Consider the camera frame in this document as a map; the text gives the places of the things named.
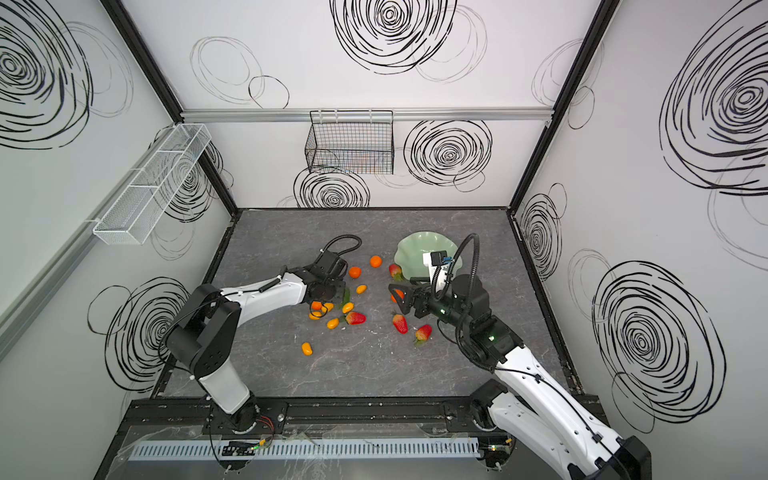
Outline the dark fake grape bunch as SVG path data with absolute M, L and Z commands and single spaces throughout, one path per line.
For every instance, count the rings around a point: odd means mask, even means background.
M 349 287 L 341 288 L 333 298 L 335 309 L 342 309 L 351 299 L 351 290 Z

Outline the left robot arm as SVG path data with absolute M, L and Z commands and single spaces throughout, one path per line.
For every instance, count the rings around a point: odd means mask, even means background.
M 324 249 L 311 264 L 263 281 L 224 289 L 202 284 L 176 315 L 161 345 L 225 415 L 255 414 L 253 394 L 230 359 L 239 328 L 286 307 L 331 301 L 345 289 L 347 267 L 340 253 Z

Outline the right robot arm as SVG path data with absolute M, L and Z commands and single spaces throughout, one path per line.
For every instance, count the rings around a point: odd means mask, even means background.
M 427 284 L 388 287 L 402 313 L 433 315 L 456 329 L 460 350 L 495 379 L 480 409 L 563 479 L 649 479 L 650 450 L 623 438 L 557 383 L 523 340 L 491 310 L 488 292 L 461 275 L 442 298 Z

